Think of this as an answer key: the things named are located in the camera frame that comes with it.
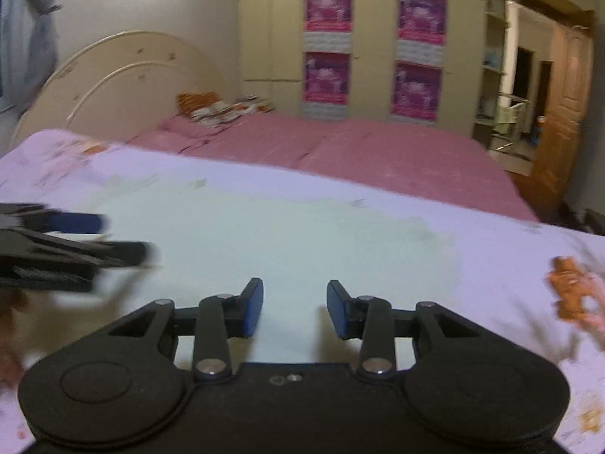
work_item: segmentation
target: bedroom wall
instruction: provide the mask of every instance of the bedroom wall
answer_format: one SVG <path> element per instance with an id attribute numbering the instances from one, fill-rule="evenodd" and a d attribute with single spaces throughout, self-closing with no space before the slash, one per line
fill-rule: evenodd
<path id="1" fill-rule="evenodd" d="M 353 0 L 349 114 L 388 120 L 394 82 L 397 0 Z M 304 0 L 241 0 L 245 93 L 301 114 Z M 485 43 L 485 0 L 448 0 L 447 44 L 437 125 L 470 135 Z"/>
<path id="2" fill-rule="evenodd" d="M 60 61 L 104 37 L 129 30 L 178 36 L 207 54 L 240 92 L 239 0 L 56 0 Z"/>

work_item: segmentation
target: pink bedsheet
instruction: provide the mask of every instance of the pink bedsheet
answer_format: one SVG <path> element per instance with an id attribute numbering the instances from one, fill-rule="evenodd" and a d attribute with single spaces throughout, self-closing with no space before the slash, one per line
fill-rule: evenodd
<path id="1" fill-rule="evenodd" d="M 206 129 L 175 117 L 129 143 L 189 157 L 296 169 L 536 220 L 508 174 L 478 143 L 428 127 L 258 113 Z"/>

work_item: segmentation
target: metal screw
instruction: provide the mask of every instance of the metal screw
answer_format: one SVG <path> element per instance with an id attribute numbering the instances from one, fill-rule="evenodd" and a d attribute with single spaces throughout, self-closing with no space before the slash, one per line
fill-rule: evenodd
<path id="1" fill-rule="evenodd" d="M 268 381 L 274 386 L 283 386 L 285 384 L 285 377 L 282 375 L 273 375 Z"/>
<path id="2" fill-rule="evenodd" d="M 303 376 L 299 373 L 288 374 L 285 378 L 288 379 L 289 382 L 300 382 L 303 380 Z"/>
<path id="3" fill-rule="evenodd" d="M 195 364 L 195 368 L 206 375 L 216 375 L 227 368 L 227 364 L 219 358 L 205 358 Z"/>
<path id="4" fill-rule="evenodd" d="M 366 372 L 375 373 L 377 375 L 388 372 L 392 369 L 392 363 L 386 358 L 368 358 L 361 364 Z"/>

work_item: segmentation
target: poster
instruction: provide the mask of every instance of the poster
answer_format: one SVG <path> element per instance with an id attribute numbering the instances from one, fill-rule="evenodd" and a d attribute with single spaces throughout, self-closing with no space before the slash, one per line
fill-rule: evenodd
<path id="1" fill-rule="evenodd" d="M 306 53 L 302 111 L 312 119 L 344 119 L 349 92 L 349 55 Z"/>
<path id="2" fill-rule="evenodd" d="M 397 61 L 443 66 L 446 22 L 447 0 L 399 0 Z"/>
<path id="3" fill-rule="evenodd" d="M 305 51 L 350 53 L 352 0 L 307 0 Z"/>
<path id="4" fill-rule="evenodd" d="M 442 71 L 431 66 L 397 63 L 392 119 L 430 125 L 437 120 Z"/>

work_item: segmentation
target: shelf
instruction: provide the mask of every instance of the shelf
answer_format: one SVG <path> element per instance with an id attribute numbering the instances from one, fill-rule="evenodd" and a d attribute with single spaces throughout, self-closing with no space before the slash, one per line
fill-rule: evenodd
<path id="1" fill-rule="evenodd" d="M 495 120 L 489 118 L 475 118 L 475 124 L 481 124 L 482 126 L 494 126 Z"/>
<path id="2" fill-rule="evenodd" d="M 498 23 L 499 25 L 503 26 L 504 28 L 508 27 L 508 22 L 506 21 L 506 17 L 498 15 L 494 12 L 487 12 L 486 15 L 488 16 L 489 19 L 492 20 L 492 22 Z"/>
<path id="3" fill-rule="evenodd" d="M 506 75 L 503 71 L 493 68 L 492 66 L 483 65 L 483 69 L 490 73 L 497 73 L 498 75 Z"/>

